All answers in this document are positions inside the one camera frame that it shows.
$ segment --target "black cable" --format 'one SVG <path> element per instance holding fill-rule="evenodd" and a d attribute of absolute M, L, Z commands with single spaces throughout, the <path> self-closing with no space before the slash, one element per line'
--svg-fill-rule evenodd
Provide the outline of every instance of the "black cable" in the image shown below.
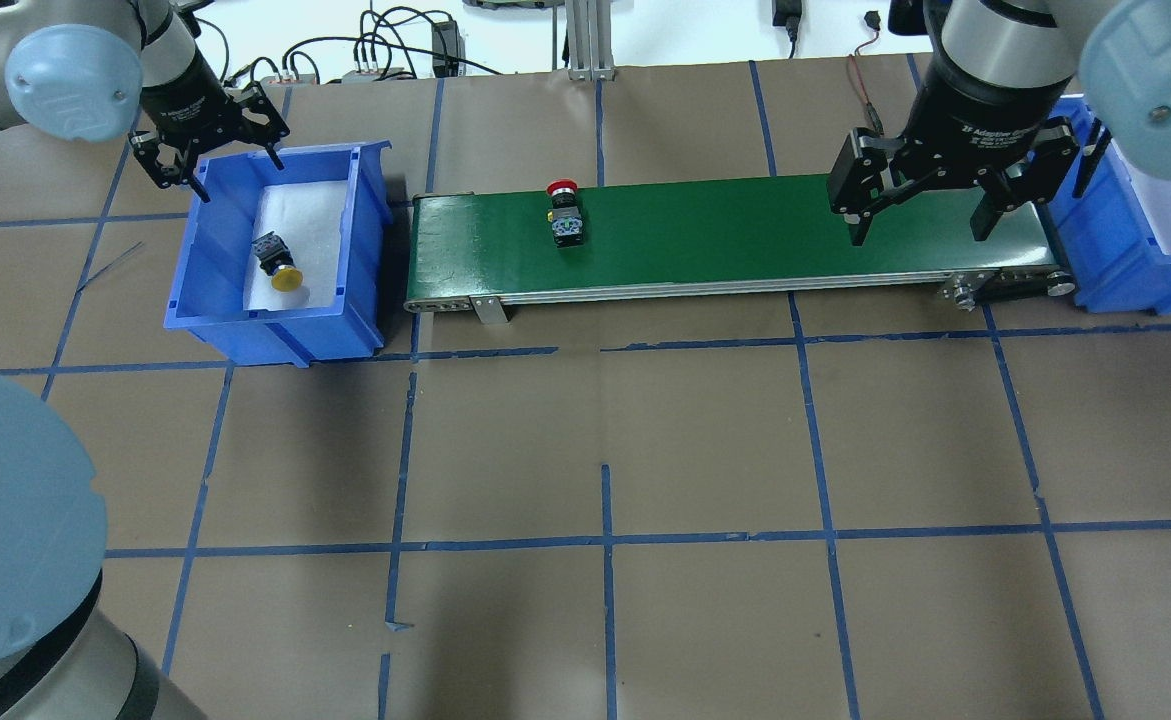
<path fill-rule="evenodd" d="M 371 33 L 367 32 L 367 23 L 365 23 L 367 15 L 371 15 L 371 18 L 374 20 L 376 20 L 376 25 L 374 27 L 374 30 L 371 30 Z M 384 19 L 384 15 L 376 14 L 374 11 L 364 11 L 364 12 L 362 12 L 362 14 L 358 15 L 358 36 L 365 37 L 367 35 L 371 35 L 374 37 L 379 37 L 381 36 L 381 20 L 383 20 L 383 19 Z M 408 46 L 408 42 L 403 41 L 402 33 L 398 33 L 398 26 L 397 26 L 397 23 L 389 23 L 389 22 L 386 22 L 385 27 L 389 28 L 389 32 L 393 33 L 393 37 L 396 37 L 396 40 L 398 40 L 398 44 L 402 44 L 402 46 L 405 46 L 405 47 Z M 367 63 L 367 42 L 358 42 L 356 46 L 352 47 L 352 50 L 356 54 L 355 55 L 355 60 L 357 60 L 357 53 L 358 53 L 358 49 L 361 47 L 362 47 L 362 60 L 364 60 L 364 63 Z M 413 63 L 411 54 L 405 53 L 403 55 L 405 55 L 406 59 L 408 59 L 408 69 L 415 76 L 416 75 L 416 63 Z M 371 46 L 371 59 L 376 60 L 376 46 L 375 44 Z M 385 59 L 385 69 L 381 73 L 381 76 L 378 78 L 385 78 L 385 73 L 389 73 L 389 68 L 392 64 L 393 64 L 393 50 L 389 50 L 389 56 L 388 56 L 388 59 Z"/>
<path fill-rule="evenodd" d="M 282 73 L 278 71 L 278 66 L 274 64 L 274 60 L 269 60 L 262 55 L 260 59 L 252 60 L 252 64 L 247 66 L 247 77 L 251 78 L 251 82 L 256 82 L 256 66 L 261 63 L 269 66 L 269 69 L 274 70 L 275 76 L 282 76 Z"/>
<path fill-rule="evenodd" d="M 296 52 L 292 54 L 292 71 L 296 73 L 296 77 L 301 77 L 300 70 L 296 69 L 296 56 L 300 55 L 302 59 L 309 60 L 310 67 L 314 68 L 314 83 L 315 85 L 323 85 L 323 80 L 319 76 L 319 64 L 315 63 L 309 53 Z"/>
<path fill-rule="evenodd" d="M 207 22 L 207 20 L 201 18 L 196 18 L 196 20 L 198 20 L 199 25 L 214 29 L 215 34 L 220 36 L 220 44 L 225 46 L 225 63 L 220 68 L 220 82 L 221 85 L 224 85 L 225 76 L 228 76 L 230 74 L 230 39 L 225 37 L 225 30 L 220 29 L 220 27 L 215 26 L 215 23 Z"/>
<path fill-rule="evenodd" d="M 328 42 L 328 41 L 365 42 L 367 39 L 365 37 L 351 37 L 351 36 L 348 36 L 348 35 L 324 35 L 324 36 L 321 36 L 321 37 L 309 37 L 309 40 L 302 40 L 301 42 L 297 42 L 296 44 L 294 44 L 292 47 L 288 47 L 287 52 L 283 53 L 283 56 L 285 56 L 285 59 L 288 59 L 295 50 L 301 49 L 301 47 L 306 47 L 307 44 L 311 44 L 311 42 Z M 392 44 L 392 42 L 388 42 L 388 41 L 381 40 L 381 37 L 374 37 L 374 40 L 371 40 L 371 42 L 374 42 L 374 44 L 379 44 L 381 47 L 390 47 L 390 49 L 404 50 L 405 53 L 419 53 L 422 55 L 429 55 L 429 56 L 431 56 L 431 59 L 446 59 L 447 57 L 447 55 L 443 55 L 441 53 L 434 53 L 433 50 L 425 50 L 425 49 L 422 49 L 420 47 L 408 47 L 405 44 Z M 486 67 L 485 64 L 475 63 L 474 60 L 466 60 L 466 59 L 452 59 L 452 60 L 457 61 L 457 63 L 464 63 L 464 64 L 470 66 L 472 68 L 480 69 L 484 73 L 492 73 L 492 74 L 494 74 L 494 76 L 499 76 L 499 74 L 504 74 L 504 73 L 501 73 L 501 70 L 494 70 L 492 68 Z"/>
<path fill-rule="evenodd" d="M 411 18 L 408 18 L 406 20 L 398 20 L 397 23 L 392 23 L 389 22 L 390 13 L 411 13 Z M 395 5 L 393 8 L 390 8 L 384 13 L 381 13 L 381 20 L 384 20 L 384 22 L 388 23 L 390 28 L 397 28 L 398 26 L 412 22 L 412 20 L 416 20 L 417 18 L 424 19 L 425 22 L 429 23 L 430 30 L 438 36 L 439 44 L 443 46 L 443 63 L 445 67 L 447 64 L 451 64 L 451 61 L 453 60 L 451 49 L 447 47 L 447 36 L 443 35 L 443 30 L 439 29 L 438 23 L 436 23 L 434 20 L 429 16 L 430 13 L 443 13 L 444 15 L 447 15 L 448 22 L 456 22 L 456 20 L 452 18 L 452 13 L 447 13 L 447 11 L 425 11 L 424 13 L 422 13 L 416 8 L 409 8 L 406 5 Z M 374 27 L 374 32 L 376 32 L 376 29 L 379 29 L 379 27 L 381 27 L 381 21 L 378 20 L 378 22 L 376 22 L 376 26 Z M 398 37 L 398 44 L 405 44 L 405 42 L 403 42 L 403 37 Z"/>

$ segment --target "red wire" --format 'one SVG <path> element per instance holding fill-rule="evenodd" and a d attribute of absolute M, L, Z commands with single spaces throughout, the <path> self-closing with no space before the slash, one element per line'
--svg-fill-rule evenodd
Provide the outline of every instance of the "red wire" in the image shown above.
<path fill-rule="evenodd" d="M 870 44 L 876 44 L 876 42 L 878 42 L 877 29 L 874 32 L 874 37 L 869 37 L 869 40 L 861 42 L 861 44 L 856 46 L 856 49 L 852 50 L 851 55 L 847 55 L 847 63 L 849 63 L 851 68 L 856 70 L 856 82 L 860 83 L 860 98 L 861 102 L 864 102 L 864 104 L 869 104 L 869 91 L 865 90 L 865 76 L 863 76 L 863 74 L 860 74 L 860 63 L 858 61 L 856 61 L 856 59 L 860 57 L 861 50 L 864 50 L 865 47 L 869 47 Z"/>

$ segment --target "power adapter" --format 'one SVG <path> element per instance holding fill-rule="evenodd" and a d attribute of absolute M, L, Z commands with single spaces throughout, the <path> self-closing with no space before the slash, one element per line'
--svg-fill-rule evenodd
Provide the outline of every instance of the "power adapter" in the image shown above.
<path fill-rule="evenodd" d="M 433 39 L 434 77 L 456 77 L 461 74 L 460 60 L 465 59 L 465 40 L 456 20 L 443 20 L 434 23 L 437 32 L 430 33 Z"/>

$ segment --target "yellow button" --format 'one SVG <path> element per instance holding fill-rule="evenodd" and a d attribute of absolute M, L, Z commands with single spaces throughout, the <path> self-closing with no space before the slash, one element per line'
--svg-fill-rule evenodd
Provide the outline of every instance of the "yellow button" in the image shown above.
<path fill-rule="evenodd" d="M 278 292 L 293 292 L 301 287 L 304 275 L 296 268 L 282 268 L 271 277 L 271 286 Z"/>

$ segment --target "blue tape line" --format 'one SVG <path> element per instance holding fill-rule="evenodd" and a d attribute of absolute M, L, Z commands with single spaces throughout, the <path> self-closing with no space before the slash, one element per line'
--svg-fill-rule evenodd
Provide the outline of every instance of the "blue tape line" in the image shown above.
<path fill-rule="evenodd" d="M 760 533 L 635 533 L 614 536 L 614 544 L 704 544 L 721 542 L 823 541 L 824 530 L 769 530 Z"/>
<path fill-rule="evenodd" d="M 603 155 L 603 81 L 594 81 L 594 143 L 598 160 L 598 177 L 594 179 L 598 187 L 607 187 L 607 160 Z"/>
<path fill-rule="evenodd" d="M 420 357 L 422 350 L 422 316 L 419 313 L 412 315 L 412 347 L 411 361 L 415 364 Z"/>
<path fill-rule="evenodd" d="M 915 55 L 912 53 L 905 55 L 905 61 L 909 63 L 910 77 L 915 78 L 915 90 L 918 90 L 918 88 L 923 87 L 923 78 L 919 77 L 918 63 L 915 61 Z"/>
<path fill-rule="evenodd" d="M 385 720 L 389 712 L 389 653 L 381 653 L 381 678 L 376 683 L 376 720 Z"/>
<path fill-rule="evenodd" d="M 234 382 L 234 365 L 225 365 L 225 379 L 220 384 L 220 398 L 215 402 L 215 419 L 211 421 L 211 439 L 207 443 L 207 459 L 203 464 L 203 479 L 211 478 L 215 467 L 215 448 L 220 447 L 220 428 L 225 424 L 225 409 L 230 406 L 230 386 Z"/>
<path fill-rule="evenodd" d="M 374 555 L 391 553 L 393 543 L 351 542 L 331 544 L 259 544 L 248 547 L 200 547 L 197 557 L 290 557 L 296 555 Z"/>
<path fill-rule="evenodd" d="M 590 547 L 604 544 L 600 536 L 561 536 L 549 539 L 491 539 L 489 541 L 402 542 L 404 553 L 482 553 L 492 550 L 539 550 L 549 547 Z"/>
<path fill-rule="evenodd" d="M 808 345 L 823 342 L 864 342 L 869 340 L 916 341 L 916 340 L 968 340 L 987 338 L 987 331 L 943 331 L 943 332 L 883 332 L 883 334 L 827 334 L 804 338 Z"/>
<path fill-rule="evenodd" d="M 438 132 L 443 124 L 443 82 L 434 88 L 434 124 L 429 131 L 429 165 L 425 167 L 425 192 L 434 192 L 434 169 L 438 167 Z"/>
<path fill-rule="evenodd" d="M 198 486 L 198 501 L 193 509 L 193 521 L 189 523 L 189 542 L 184 550 L 182 562 L 182 580 L 177 583 L 177 598 L 172 605 L 172 620 L 167 624 L 167 642 L 163 649 L 163 674 L 172 674 L 172 660 L 177 654 L 177 637 L 182 633 L 182 617 L 184 616 L 184 601 L 189 594 L 189 574 L 193 570 L 193 558 L 196 558 L 196 547 L 198 544 L 198 529 L 203 524 L 203 510 L 207 505 L 207 484 Z"/>
<path fill-rule="evenodd" d="M 434 352 L 419 352 L 416 355 L 420 361 L 465 361 L 474 357 L 526 357 L 529 355 L 554 355 L 559 351 L 556 347 L 507 347 L 502 350 L 441 350 Z"/>
<path fill-rule="evenodd" d="M 122 365 L 61 365 L 59 368 L 1 368 L 0 375 L 87 375 L 87 373 L 150 373 L 156 370 L 213 370 L 221 369 L 224 359 L 189 361 L 189 363 L 129 363 Z"/>
<path fill-rule="evenodd" d="M 118 550 L 105 550 L 105 560 L 128 560 L 138 557 L 184 557 L 183 547 L 121 547 Z"/>
<path fill-rule="evenodd" d="M 151 222 L 151 220 L 183 220 L 184 213 L 155 213 L 152 215 L 111 215 L 109 218 L 52 218 L 46 220 L 0 220 L 0 229 L 41 228 L 53 225 L 90 225 L 93 222 Z"/>
<path fill-rule="evenodd" d="M 211 421 L 211 438 L 207 439 L 207 459 L 203 466 L 203 481 L 198 484 L 198 499 L 193 506 L 193 519 L 189 521 L 189 537 L 184 548 L 184 561 L 182 562 L 182 580 L 177 583 L 177 598 L 172 605 L 172 623 L 167 625 L 167 642 L 163 650 L 163 674 L 172 674 L 172 660 L 177 654 L 177 638 L 182 635 L 182 617 L 184 616 L 184 601 L 189 594 L 189 575 L 193 571 L 198 550 L 198 533 L 203 532 L 203 516 L 207 509 L 207 478 L 211 478 L 211 469 L 215 464 L 215 447 L 220 445 L 220 428 L 225 420 L 225 407 L 230 405 L 230 386 L 234 380 L 234 366 L 225 368 L 225 379 L 220 386 L 220 398 L 215 403 L 215 418 Z"/>
<path fill-rule="evenodd" d="M 389 555 L 389 581 L 385 589 L 385 624 L 393 626 L 398 606 L 398 562 L 402 557 L 403 515 L 408 510 L 408 466 L 412 455 L 412 420 L 416 413 L 416 371 L 408 376 L 408 406 L 403 410 L 403 443 L 398 454 L 398 496 L 393 501 L 393 551 Z"/>
<path fill-rule="evenodd" d="M 616 571 L 612 569 L 612 466 L 603 465 L 603 635 L 607 657 L 607 720 L 617 720 Z"/>
<path fill-rule="evenodd" d="M 958 524 L 945 528 L 863 528 L 837 530 L 838 539 L 966 539 L 979 536 L 1028 536 L 1041 524 Z"/>
<path fill-rule="evenodd" d="M 767 151 L 767 174 L 776 177 L 776 152 L 772 150 L 772 126 L 767 122 L 767 102 L 763 102 L 763 83 L 758 78 L 758 63 L 749 61 L 749 78 L 754 81 L 754 101 L 758 102 L 758 122 L 763 126 L 763 150 Z"/>
<path fill-rule="evenodd" d="M 826 537 L 826 558 L 829 565 L 829 591 L 833 595 L 833 618 L 838 630 L 838 652 L 842 654 L 842 678 L 847 685 L 847 708 L 851 720 L 860 720 L 860 698 L 856 694 L 856 674 L 851 665 L 851 639 L 847 632 L 847 610 L 842 599 L 842 572 L 838 570 L 838 536 L 833 523 L 829 505 L 829 484 L 826 479 L 824 454 L 821 450 L 821 428 L 817 425 L 817 406 L 812 392 L 812 373 L 808 363 L 808 347 L 803 335 L 803 320 L 794 293 L 789 293 L 790 322 L 794 323 L 794 345 L 799 351 L 799 377 L 803 383 L 803 406 L 808 418 L 808 436 L 812 441 L 812 460 L 817 474 L 817 494 L 821 498 L 821 527 Z"/>
<path fill-rule="evenodd" d="M 1000 329 L 1002 337 L 1056 337 L 1074 336 L 1074 334 L 1130 334 L 1130 332 L 1171 332 L 1170 324 L 1151 325 L 1100 325 L 1094 328 L 1029 328 Z"/>
<path fill-rule="evenodd" d="M 1084 523 L 1052 523 L 1060 533 L 1124 533 L 1171 530 L 1171 519 L 1093 520 Z M 1042 524 L 958 524 L 957 527 L 917 528 L 845 528 L 838 539 L 952 539 L 987 536 L 1027 536 L 1042 532 Z M 197 557 L 288 557 L 300 555 L 381 555 L 381 553 L 486 553 L 499 550 L 547 550 L 562 547 L 602 547 L 607 544 L 705 544 L 746 542 L 815 542 L 824 541 L 824 530 L 767 530 L 735 533 L 635 533 L 622 536 L 559 536 L 548 539 L 491 539 L 489 541 L 420 541 L 364 542 L 331 544 L 217 546 L 196 548 Z M 183 557 L 182 547 L 115 548 L 109 558 Z"/>
<path fill-rule="evenodd" d="M 646 350 L 703 350 L 710 347 L 787 347 L 793 337 L 760 337 L 749 340 L 676 340 L 666 342 L 632 342 L 625 347 L 604 347 L 600 352 L 641 352 Z"/>
<path fill-rule="evenodd" d="M 292 88 L 288 87 L 287 90 L 283 90 L 283 108 L 280 109 L 278 114 L 282 115 L 283 119 L 287 121 L 287 114 L 290 112 L 292 112 Z"/>
<path fill-rule="evenodd" d="M 1052 523 L 1056 533 L 1122 533 L 1171 530 L 1171 520 L 1100 520 L 1090 523 Z"/>
<path fill-rule="evenodd" d="M 1002 350 L 1002 341 L 998 324 L 993 318 L 993 311 L 988 306 L 982 307 L 986 327 L 989 329 L 989 343 L 993 345 L 993 355 L 998 364 L 998 373 L 1002 377 L 1004 395 L 1007 396 L 1007 407 L 1011 410 L 1011 419 L 1016 427 L 1016 439 L 1020 441 L 1020 454 L 1025 460 L 1025 473 L 1029 475 L 1029 487 L 1033 491 L 1034 502 L 1038 503 L 1038 517 L 1041 521 L 1043 539 L 1047 541 L 1047 555 L 1052 560 L 1052 574 L 1056 575 L 1056 588 L 1061 596 L 1061 606 L 1064 608 L 1064 623 L 1069 626 L 1069 635 L 1074 642 L 1074 654 L 1078 658 L 1078 671 L 1083 676 L 1083 688 L 1087 691 L 1088 705 L 1093 707 L 1093 719 L 1105 719 L 1105 711 L 1101 706 L 1101 695 L 1096 688 L 1096 679 L 1093 678 L 1093 663 L 1088 660 L 1087 647 L 1083 644 L 1083 632 L 1078 625 L 1077 612 L 1074 611 L 1074 598 L 1070 595 L 1069 580 L 1064 576 L 1064 562 L 1061 562 L 1060 547 L 1056 544 L 1056 533 L 1052 528 L 1052 514 L 1047 510 L 1047 500 L 1042 496 L 1041 484 L 1038 476 L 1038 465 L 1034 462 L 1033 450 L 1029 446 L 1029 433 L 1025 430 L 1025 418 L 1020 413 L 1020 400 L 1016 398 L 1016 389 L 1011 380 L 1011 370 L 1007 368 L 1007 356 Z"/>
<path fill-rule="evenodd" d="M 69 301 L 69 313 L 66 314 L 66 323 L 60 328 L 60 338 L 56 341 L 56 354 L 53 356 L 52 366 L 59 368 L 60 359 L 66 355 L 66 343 L 69 342 L 69 331 L 74 328 L 74 318 L 78 315 L 78 304 L 83 300 L 83 286 L 87 283 L 88 273 L 91 273 L 93 260 L 96 258 L 96 249 L 100 248 L 101 236 L 105 234 L 105 218 L 109 217 L 110 206 L 114 205 L 114 197 L 118 194 L 118 183 L 123 179 L 123 169 L 126 167 L 126 159 L 131 158 L 126 143 L 123 143 L 123 151 L 119 152 L 118 164 L 114 167 L 114 178 L 110 180 L 109 192 L 105 194 L 105 205 L 101 208 L 100 218 L 96 222 L 96 232 L 93 233 L 93 242 L 87 247 L 87 259 L 83 260 L 83 269 L 78 274 L 78 289 L 74 292 L 73 300 Z M 52 395 L 52 383 L 56 379 L 55 373 L 47 375 L 47 382 L 42 386 L 42 400 Z"/>

